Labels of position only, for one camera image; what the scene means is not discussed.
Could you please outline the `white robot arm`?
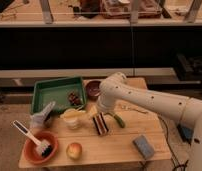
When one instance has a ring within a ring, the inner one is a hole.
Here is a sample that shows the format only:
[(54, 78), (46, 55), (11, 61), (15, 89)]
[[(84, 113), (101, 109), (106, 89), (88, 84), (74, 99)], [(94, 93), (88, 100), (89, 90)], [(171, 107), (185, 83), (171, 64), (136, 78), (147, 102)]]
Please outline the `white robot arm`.
[(111, 112), (117, 100), (124, 100), (192, 129), (193, 138), (187, 171), (202, 171), (202, 100), (134, 88), (127, 85), (126, 80), (123, 73), (117, 72), (101, 82), (97, 110), (103, 113)]

